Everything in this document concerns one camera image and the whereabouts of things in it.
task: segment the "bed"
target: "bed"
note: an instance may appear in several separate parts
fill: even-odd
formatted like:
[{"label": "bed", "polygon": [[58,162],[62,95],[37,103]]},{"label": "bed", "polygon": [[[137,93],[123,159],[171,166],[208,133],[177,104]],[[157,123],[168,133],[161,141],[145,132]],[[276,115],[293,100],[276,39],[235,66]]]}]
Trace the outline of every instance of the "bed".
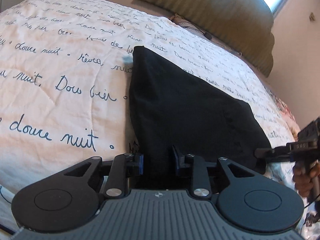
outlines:
[{"label": "bed", "polygon": [[[238,57],[165,17],[105,0],[26,0],[0,14],[0,224],[15,193],[91,156],[135,152],[132,52],[143,45],[251,106],[271,146],[294,138]],[[267,176],[293,188],[292,164]]]}]

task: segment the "folded black garment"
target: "folded black garment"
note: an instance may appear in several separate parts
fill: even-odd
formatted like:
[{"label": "folded black garment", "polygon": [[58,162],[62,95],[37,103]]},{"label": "folded black garment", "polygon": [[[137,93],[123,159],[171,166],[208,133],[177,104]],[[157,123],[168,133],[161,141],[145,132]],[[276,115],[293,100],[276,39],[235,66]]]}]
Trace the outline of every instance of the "folded black garment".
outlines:
[{"label": "folded black garment", "polygon": [[249,104],[235,99],[143,47],[133,51],[130,117],[144,154],[144,175],[168,176],[170,149],[206,161],[229,158],[261,174],[257,148],[270,148]]}]

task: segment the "upholstered headboard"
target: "upholstered headboard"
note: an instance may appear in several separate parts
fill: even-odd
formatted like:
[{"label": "upholstered headboard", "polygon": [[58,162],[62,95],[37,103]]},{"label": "upholstered headboard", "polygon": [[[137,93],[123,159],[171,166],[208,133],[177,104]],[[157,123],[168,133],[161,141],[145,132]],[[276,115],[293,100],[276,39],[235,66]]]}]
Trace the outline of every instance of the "upholstered headboard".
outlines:
[{"label": "upholstered headboard", "polygon": [[264,0],[142,0],[183,16],[242,53],[266,77],[273,57],[273,15]]}]

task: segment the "person's hand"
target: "person's hand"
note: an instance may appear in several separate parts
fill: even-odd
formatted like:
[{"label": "person's hand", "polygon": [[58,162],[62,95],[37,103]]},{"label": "person's hand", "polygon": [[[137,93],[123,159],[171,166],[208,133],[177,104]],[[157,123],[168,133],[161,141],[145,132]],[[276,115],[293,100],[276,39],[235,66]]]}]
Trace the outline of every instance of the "person's hand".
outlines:
[{"label": "person's hand", "polygon": [[310,190],[313,188],[313,183],[311,179],[319,176],[320,174],[320,164],[317,163],[310,171],[309,175],[301,174],[301,168],[297,165],[293,167],[293,182],[295,182],[295,188],[301,197],[308,197]]}]

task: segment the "metal screw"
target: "metal screw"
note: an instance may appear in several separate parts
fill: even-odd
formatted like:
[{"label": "metal screw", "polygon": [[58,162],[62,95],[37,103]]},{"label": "metal screw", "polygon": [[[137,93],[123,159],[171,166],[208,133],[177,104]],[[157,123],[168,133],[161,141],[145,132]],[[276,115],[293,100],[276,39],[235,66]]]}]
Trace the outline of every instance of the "metal screw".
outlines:
[{"label": "metal screw", "polygon": [[110,188],[106,191],[106,194],[110,197],[118,197],[122,194],[122,191],[118,188]]},{"label": "metal screw", "polygon": [[193,192],[196,196],[199,197],[206,197],[207,195],[209,195],[209,190],[205,189],[205,188],[197,188],[194,190]]}]

